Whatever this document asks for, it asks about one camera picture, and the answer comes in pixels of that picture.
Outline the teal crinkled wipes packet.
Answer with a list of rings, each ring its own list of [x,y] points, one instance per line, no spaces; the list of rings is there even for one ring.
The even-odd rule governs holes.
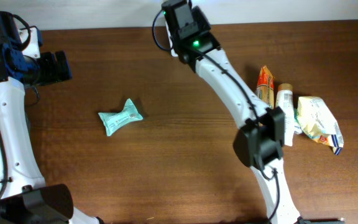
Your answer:
[[[118,113],[98,113],[98,115],[106,129],[108,137],[129,123],[143,120],[143,116],[138,112],[130,98],[126,100],[122,111]]]

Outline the orange and tan snack package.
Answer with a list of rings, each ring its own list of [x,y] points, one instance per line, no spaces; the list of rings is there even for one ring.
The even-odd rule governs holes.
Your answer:
[[[275,107],[273,82],[274,76],[271,71],[266,65],[263,66],[258,77],[256,95],[271,109]]]

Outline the white tube with tan cap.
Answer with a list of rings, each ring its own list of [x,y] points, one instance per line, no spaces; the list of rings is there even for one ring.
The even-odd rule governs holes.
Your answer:
[[[285,115],[284,144],[292,147],[295,133],[295,114],[293,107],[293,86],[282,83],[278,86],[275,107],[280,107]]]

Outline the cream and blue chip bag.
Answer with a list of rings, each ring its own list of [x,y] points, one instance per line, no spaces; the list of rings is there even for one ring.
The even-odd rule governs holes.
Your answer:
[[[314,142],[329,146],[340,155],[344,139],[339,124],[322,98],[301,96],[298,98],[297,120],[302,131]]]

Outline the small teal tissue pack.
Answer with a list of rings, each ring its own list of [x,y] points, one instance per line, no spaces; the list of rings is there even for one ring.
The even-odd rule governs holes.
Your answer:
[[[294,110],[294,133],[299,135],[303,133],[303,130],[298,121],[298,117],[297,117],[298,111],[296,108],[294,108],[293,110]]]

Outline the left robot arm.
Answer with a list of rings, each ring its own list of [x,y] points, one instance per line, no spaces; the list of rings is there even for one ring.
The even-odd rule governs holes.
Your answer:
[[[35,160],[25,92],[70,80],[64,52],[41,52],[42,34],[18,15],[0,11],[0,223],[94,223],[68,187],[47,186]]]

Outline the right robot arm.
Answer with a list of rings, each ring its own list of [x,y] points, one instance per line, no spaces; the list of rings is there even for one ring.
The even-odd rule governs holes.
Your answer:
[[[258,181],[267,209],[266,222],[303,223],[284,174],[284,112],[269,108],[246,85],[199,7],[186,0],[168,0],[162,3],[161,12],[180,61],[215,91],[236,122],[234,152]]]

